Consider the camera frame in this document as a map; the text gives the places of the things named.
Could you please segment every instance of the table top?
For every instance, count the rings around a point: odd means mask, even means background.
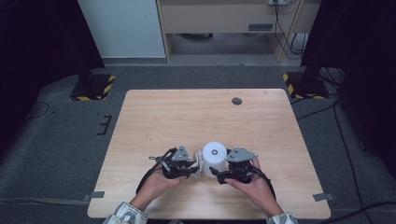
[[[234,105],[238,97],[241,105]],[[277,201],[297,218],[328,218],[326,201],[288,95],[276,89],[132,90],[122,105],[88,215],[107,217],[129,202],[154,165],[150,156],[184,145],[192,156],[209,142],[259,155]],[[237,189],[203,175],[185,179],[151,203],[149,218],[261,219],[265,214]]]

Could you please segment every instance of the white cabinet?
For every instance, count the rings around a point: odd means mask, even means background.
[[[157,0],[163,35],[168,43],[173,34],[267,33],[277,62],[281,62],[286,40],[304,0],[290,0],[285,6],[269,6],[263,0]]]
[[[102,58],[165,58],[155,0],[78,0]]]

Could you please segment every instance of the shirt cuff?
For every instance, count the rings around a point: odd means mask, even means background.
[[[144,212],[140,211],[139,209],[131,206],[130,204],[124,202],[117,207],[116,211],[114,212],[111,217],[107,219],[108,222],[105,223],[146,223],[148,221],[148,215]]]
[[[267,224],[298,224],[293,213],[282,213],[267,218]]]

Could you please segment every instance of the floor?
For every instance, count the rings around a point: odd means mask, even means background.
[[[128,90],[285,90],[282,74],[304,71],[299,67],[298,59],[275,62],[265,35],[214,34],[211,39],[180,35],[174,40],[170,63],[129,61],[107,64],[105,70],[97,69],[97,72],[106,71],[116,76],[104,101],[69,101],[69,93],[78,80],[76,76],[43,88],[31,118],[17,134],[10,146],[11,153],[0,166],[0,223],[103,222],[100,218],[87,216],[89,203],[82,198],[94,190],[115,128],[113,121],[107,134],[99,136],[97,134],[103,130],[100,124],[106,121],[107,115],[117,120]],[[301,47],[303,42],[304,35],[299,35],[294,47]],[[335,69],[329,72],[337,80],[341,76]],[[336,94],[332,86],[327,85],[327,88]],[[332,95],[325,100],[290,99],[320,184],[324,192],[334,196],[329,201],[331,219],[351,214],[363,205],[396,202],[396,179],[388,173],[375,152],[361,150],[360,139],[346,111],[339,105],[332,107],[337,98]],[[312,114],[323,108],[329,109]],[[396,207],[382,205],[369,208],[366,214],[358,213],[335,223],[394,223],[394,220]],[[262,220],[184,222],[262,223]],[[167,221],[151,220],[149,223]],[[324,220],[299,219],[299,223],[324,223]]]

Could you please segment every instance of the human hand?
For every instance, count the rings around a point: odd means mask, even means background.
[[[259,160],[252,159],[251,161],[253,166],[261,169]],[[252,175],[251,182],[248,184],[244,184],[235,179],[226,179],[225,181],[227,184],[244,192],[268,217],[283,213],[282,208],[277,203],[267,183],[258,175]]]
[[[167,190],[181,184],[182,177],[168,179],[163,176],[161,165],[147,178],[142,188],[129,202],[130,205],[144,212],[149,204]]]

